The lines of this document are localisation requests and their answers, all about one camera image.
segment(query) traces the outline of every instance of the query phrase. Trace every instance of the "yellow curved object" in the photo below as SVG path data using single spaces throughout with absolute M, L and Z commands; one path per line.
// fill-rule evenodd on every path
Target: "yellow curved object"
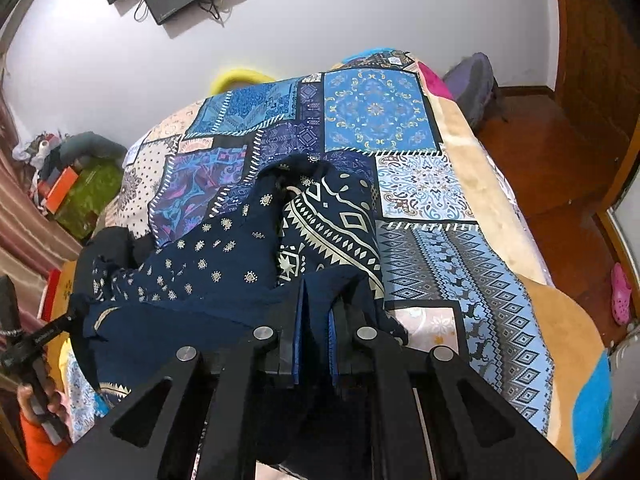
M 261 74 L 255 70 L 249 70 L 247 68 L 234 68 L 227 70 L 221 76 L 217 77 L 209 90 L 211 95 L 222 94 L 231 89 L 233 85 L 238 83 L 246 83 L 249 85 L 257 85 L 260 83 L 273 83 L 276 81 L 273 77 Z

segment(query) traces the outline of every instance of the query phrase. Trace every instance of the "person's arm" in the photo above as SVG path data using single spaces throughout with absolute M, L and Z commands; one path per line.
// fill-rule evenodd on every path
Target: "person's arm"
M 44 389 L 49 396 L 47 406 L 51 413 L 55 413 L 62 420 L 66 418 L 65 407 L 60 403 L 60 394 L 56 391 L 53 379 L 47 378 Z M 56 461 L 66 453 L 69 444 L 62 441 L 54 446 L 38 422 L 38 417 L 31 409 L 31 396 L 33 389 L 28 384 L 18 386 L 18 403 L 20 404 L 20 423 L 24 434 L 24 443 L 27 451 L 27 462 L 33 472 L 41 480 L 47 480 L 49 471 Z

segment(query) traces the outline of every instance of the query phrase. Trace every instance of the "orange box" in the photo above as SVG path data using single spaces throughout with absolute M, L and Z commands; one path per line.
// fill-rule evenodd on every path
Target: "orange box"
M 71 168 L 65 168 L 47 195 L 46 207 L 49 211 L 55 213 L 58 210 L 76 180 L 78 180 L 78 174 Z

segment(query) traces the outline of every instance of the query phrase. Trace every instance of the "orange sleeve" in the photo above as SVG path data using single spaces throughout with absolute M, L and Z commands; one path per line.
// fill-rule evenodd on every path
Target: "orange sleeve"
M 33 472 L 36 473 L 40 480 L 47 480 L 51 467 L 66 453 L 69 444 L 62 441 L 57 446 L 54 446 L 42 427 L 31 424 L 24 418 L 22 412 L 20 412 L 20 423 L 24 434 L 29 467 L 33 469 Z

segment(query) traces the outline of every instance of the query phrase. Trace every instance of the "wooden door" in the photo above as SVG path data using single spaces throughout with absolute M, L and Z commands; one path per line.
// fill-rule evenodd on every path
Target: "wooden door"
M 640 49 L 608 0 L 558 3 L 556 99 L 594 156 L 617 167 L 640 114 Z

